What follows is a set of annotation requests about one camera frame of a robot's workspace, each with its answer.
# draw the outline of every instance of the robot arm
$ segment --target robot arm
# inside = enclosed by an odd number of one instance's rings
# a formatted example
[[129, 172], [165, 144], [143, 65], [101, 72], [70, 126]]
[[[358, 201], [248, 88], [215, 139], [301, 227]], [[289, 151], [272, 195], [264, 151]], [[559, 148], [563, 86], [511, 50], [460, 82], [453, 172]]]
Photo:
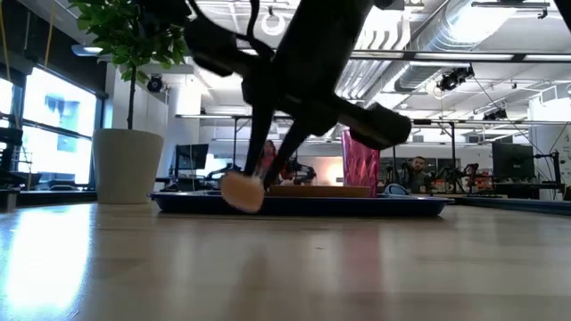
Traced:
[[[275, 111], [294, 118], [264, 177], [266, 188], [308, 136], [323, 136], [338, 122], [350, 128], [353, 138], [375, 149], [406, 141], [411, 127], [406, 117], [378, 104], [365, 110], [334, 94], [336, 82], [374, 2], [336, 0], [323, 5], [319, 1], [302, 0], [274, 53], [253, 37], [253, 28], [240, 35], [208, 20], [195, 0], [163, 0], [161, 5], [154, 0], [139, 1], [161, 21], [178, 25], [184, 22], [185, 40], [196, 64], [221, 77], [232, 73], [243, 77], [244, 100], [252, 106], [246, 176], [254, 173]], [[249, 27], [253, 27], [259, 6], [259, 0], [252, 0], [254, 19]], [[194, 14], [192, 20], [188, 19], [190, 12]], [[258, 54], [240, 51], [237, 39], [248, 41]]]
[[216, 175], [216, 174], [228, 173], [228, 172], [231, 171], [231, 170], [237, 170], [237, 171], [239, 171], [240, 168], [237, 167], [236, 165], [232, 164], [232, 163], [226, 164], [226, 167], [225, 167], [225, 168], [223, 168], [223, 169], [218, 169], [218, 170], [214, 170], [214, 171], [208, 173], [208, 175], [206, 176], [206, 180], [212, 180], [212, 177], [213, 177], [214, 175]]
[[297, 161], [297, 158], [294, 158], [288, 162], [288, 166], [286, 166], [288, 171], [297, 173], [297, 172], [305, 172], [305, 175], [302, 177], [297, 177], [294, 179], [294, 185], [301, 185], [305, 183], [309, 183], [313, 180], [313, 178], [317, 177], [317, 173], [315, 169], [311, 166], [300, 164]]

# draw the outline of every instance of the desk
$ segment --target desk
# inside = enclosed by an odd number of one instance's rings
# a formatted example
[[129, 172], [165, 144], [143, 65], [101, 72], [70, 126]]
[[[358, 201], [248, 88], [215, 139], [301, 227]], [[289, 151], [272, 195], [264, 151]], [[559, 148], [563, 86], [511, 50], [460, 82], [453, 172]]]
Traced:
[[457, 206], [421, 220], [213, 218], [79, 204], [0, 221], [3, 320], [571, 315], [571, 220], [556, 216]]
[[496, 193], [503, 193], [509, 198], [539, 200], [540, 190], [559, 190], [562, 185], [557, 184], [526, 184], [526, 183], [495, 183]]
[[[170, 177], [157, 177], [155, 183], [163, 183], [164, 187], [170, 183]], [[177, 187], [181, 192], [193, 192], [203, 189], [212, 189], [210, 185], [204, 184], [204, 177], [179, 177], [177, 179]]]

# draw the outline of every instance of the security camera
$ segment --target security camera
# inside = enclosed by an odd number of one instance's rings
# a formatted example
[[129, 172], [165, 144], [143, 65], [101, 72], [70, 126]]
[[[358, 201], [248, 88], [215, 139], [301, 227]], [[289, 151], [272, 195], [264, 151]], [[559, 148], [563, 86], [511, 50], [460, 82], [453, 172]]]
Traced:
[[163, 87], [162, 75], [152, 75], [151, 80], [149, 80], [149, 83], [146, 85], [146, 88], [149, 89], [151, 93], [160, 93]]

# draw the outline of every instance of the window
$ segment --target window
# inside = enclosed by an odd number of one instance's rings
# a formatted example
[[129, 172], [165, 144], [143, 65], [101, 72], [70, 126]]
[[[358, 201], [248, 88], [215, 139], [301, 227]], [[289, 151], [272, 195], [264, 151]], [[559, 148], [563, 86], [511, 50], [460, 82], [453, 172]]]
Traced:
[[0, 112], [9, 114], [12, 110], [14, 85], [8, 80], [0, 78]]
[[26, 83], [18, 170], [88, 184], [97, 98], [40, 69]]
[[26, 83], [24, 119], [93, 135], [95, 95], [35, 68]]

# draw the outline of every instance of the ceiling light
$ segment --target ceiling light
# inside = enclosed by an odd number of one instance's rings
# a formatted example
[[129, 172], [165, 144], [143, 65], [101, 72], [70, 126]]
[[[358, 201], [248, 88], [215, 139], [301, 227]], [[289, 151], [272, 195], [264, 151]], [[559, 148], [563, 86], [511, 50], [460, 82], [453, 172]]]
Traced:
[[351, 59], [401, 59], [404, 53], [378, 52], [372, 50], [354, 50]]
[[95, 46], [72, 45], [71, 51], [79, 57], [93, 57], [102, 52], [103, 48]]
[[232, 115], [176, 115], [176, 118], [184, 119], [233, 119]]
[[553, 62], [553, 61], [564, 61], [571, 62], [571, 54], [528, 54], [524, 61], [543, 61], [543, 62]]
[[469, 62], [410, 62], [411, 66], [415, 67], [453, 67], [453, 68], [468, 68]]
[[518, 8], [518, 9], [542, 9], [550, 7], [548, 2], [515, 2], [515, 1], [502, 1], [502, 2], [479, 2], [472, 3], [472, 7], [479, 8]]
[[415, 58], [423, 60], [459, 60], [459, 61], [509, 61], [513, 54], [504, 53], [417, 53]]
[[[270, 27], [270, 25], [268, 25], [269, 18], [271, 17], [277, 18], [277, 25], [274, 27]], [[286, 30], [286, 18], [284, 18], [280, 13], [267, 13], [261, 19], [261, 29], [269, 36], [279, 36]]]

